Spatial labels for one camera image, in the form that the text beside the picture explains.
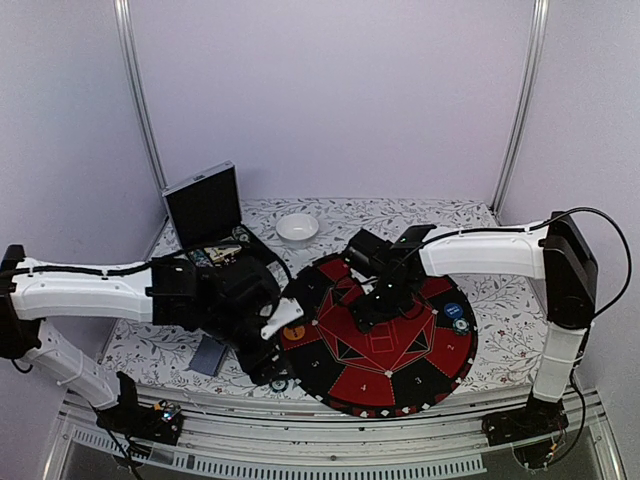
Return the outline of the blue small blind button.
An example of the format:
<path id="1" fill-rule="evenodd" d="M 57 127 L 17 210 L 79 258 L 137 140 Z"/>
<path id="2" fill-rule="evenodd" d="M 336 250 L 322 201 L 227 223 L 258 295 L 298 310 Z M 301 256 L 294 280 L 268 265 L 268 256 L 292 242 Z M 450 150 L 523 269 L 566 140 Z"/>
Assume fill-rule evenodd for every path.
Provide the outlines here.
<path id="1" fill-rule="evenodd" d="M 464 308 L 460 304 L 454 302 L 447 303 L 443 308 L 443 312 L 452 321 L 457 321 L 464 316 Z"/>

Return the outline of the orange big blind button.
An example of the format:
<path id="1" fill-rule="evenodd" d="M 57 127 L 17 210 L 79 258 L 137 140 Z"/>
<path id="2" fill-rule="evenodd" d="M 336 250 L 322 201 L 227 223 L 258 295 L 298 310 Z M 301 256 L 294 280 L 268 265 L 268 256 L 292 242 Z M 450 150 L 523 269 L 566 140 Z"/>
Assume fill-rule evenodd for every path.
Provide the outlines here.
<path id="1" fill-rule="evenodd" d="M 282 334 L 285 339 L 291 342 L 300 341 L 304 338 L 306 333 L 304 326 L 284 327 Z"/>

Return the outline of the green fifty poker chip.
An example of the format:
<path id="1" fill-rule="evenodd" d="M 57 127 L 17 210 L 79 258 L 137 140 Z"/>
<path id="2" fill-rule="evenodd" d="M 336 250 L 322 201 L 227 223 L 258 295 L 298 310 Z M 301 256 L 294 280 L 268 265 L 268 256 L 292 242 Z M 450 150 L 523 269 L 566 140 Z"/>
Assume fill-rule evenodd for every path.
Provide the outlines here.
<path id="1" fill-rule="evenodd" d="M 465 318 L 457 318 L 452 323 L 452 329 L 456 335 L 465 336 L 470 333 L 470 323 Z"/>

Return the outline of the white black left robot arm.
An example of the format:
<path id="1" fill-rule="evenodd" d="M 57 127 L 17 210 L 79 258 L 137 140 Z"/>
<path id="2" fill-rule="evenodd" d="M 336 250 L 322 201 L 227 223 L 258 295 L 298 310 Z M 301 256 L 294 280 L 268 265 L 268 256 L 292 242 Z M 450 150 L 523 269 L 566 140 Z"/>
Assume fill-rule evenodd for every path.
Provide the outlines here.
<path id="1" fill-rule="evenodd" d="M 121 318 L 200 330 L 259 367 L 274 335 L 303 308 L 258 259 L 197 266 L 173 255 L 115 266 L 48 264 L 20 245 L 1 261 L 1 356 L 32 362 L 80 394 L 128 434 L 148 426 L 134 381 L 88 358 L 48 324 L 50 317 Z"/>

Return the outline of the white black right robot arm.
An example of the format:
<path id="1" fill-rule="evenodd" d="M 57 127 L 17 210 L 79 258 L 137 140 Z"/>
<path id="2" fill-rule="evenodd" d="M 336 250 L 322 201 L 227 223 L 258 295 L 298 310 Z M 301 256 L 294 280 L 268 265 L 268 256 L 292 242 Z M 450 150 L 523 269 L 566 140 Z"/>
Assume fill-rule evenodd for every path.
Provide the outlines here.
<path id="1" fill-rule="evenodd" d="M 363 333 L 406 312 L 422 277 L 516 275 L 542 280 L 549 327 L 541 364 L 517 427 L 537 436 L 556 417 L 565 387 L 595 317 L 598 265 L 570 212 L 510 227 L 409 227 L 390 242 L 359 231 L 343 253 L 347 264 L 377 283 L 348 307 Z"/>

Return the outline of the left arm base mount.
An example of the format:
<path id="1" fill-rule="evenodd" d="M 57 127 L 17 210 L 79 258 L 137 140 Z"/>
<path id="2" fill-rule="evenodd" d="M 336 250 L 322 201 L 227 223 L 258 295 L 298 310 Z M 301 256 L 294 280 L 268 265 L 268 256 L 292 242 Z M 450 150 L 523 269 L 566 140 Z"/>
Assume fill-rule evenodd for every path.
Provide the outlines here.
<path id="1" fill-rule="evenodd" d="M 116 405 L 96 411 L 97 425 L 127 438 L 176 446 L 184 422 L 181 406 L 168 400 L 144 406 L 138 402 L 135 381 L 123 372 L 116 377 L 120 386 Z"/>

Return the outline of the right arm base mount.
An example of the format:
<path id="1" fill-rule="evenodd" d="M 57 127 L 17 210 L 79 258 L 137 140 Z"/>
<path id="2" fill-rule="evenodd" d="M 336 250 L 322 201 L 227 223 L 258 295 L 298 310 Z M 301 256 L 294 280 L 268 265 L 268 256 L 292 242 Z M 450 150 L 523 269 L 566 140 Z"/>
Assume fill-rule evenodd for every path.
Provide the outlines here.
<path id="1" fill-rule="evenodd" d="M 527 441 L 512 453 L 529 470 L 542 469 L 551 463 L 568 426 L 562 400 L 546 402 L 532 395 L 523 407 L 490 413 L 481 420 L 481 430 L 490 446 Z"/>

